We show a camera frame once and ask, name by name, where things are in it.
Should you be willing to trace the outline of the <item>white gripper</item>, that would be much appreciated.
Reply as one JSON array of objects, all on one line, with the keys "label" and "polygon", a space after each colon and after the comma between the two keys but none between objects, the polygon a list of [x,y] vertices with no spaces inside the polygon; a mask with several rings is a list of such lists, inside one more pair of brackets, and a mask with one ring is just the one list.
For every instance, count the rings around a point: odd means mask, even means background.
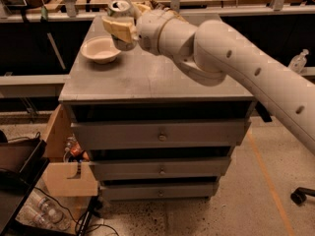
[{"label": "white gripper", "polygon": [[140,17],[136,24],[132,17],[103,16],[104,29],[126,43],[132,43],[138,37],[143,50],[163,55],[174,62],[193,55],[195,26],[179,20],[171,12],[151,11],[150,6],[140,3],[133,6],[135,16]]}]

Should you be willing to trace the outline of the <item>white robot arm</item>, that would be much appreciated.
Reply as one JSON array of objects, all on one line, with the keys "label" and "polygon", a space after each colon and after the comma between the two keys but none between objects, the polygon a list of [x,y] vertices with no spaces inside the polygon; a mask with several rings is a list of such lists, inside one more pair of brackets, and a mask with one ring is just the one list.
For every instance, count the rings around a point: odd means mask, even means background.
[{"label": "white robot arm", "polygon": [[315,153],[315,86],[261,51],[219,19],[194,26],[172,11],[102,17],[105,30],[155,55],[170,58],[191,78],[205,83],[229,75]]}]

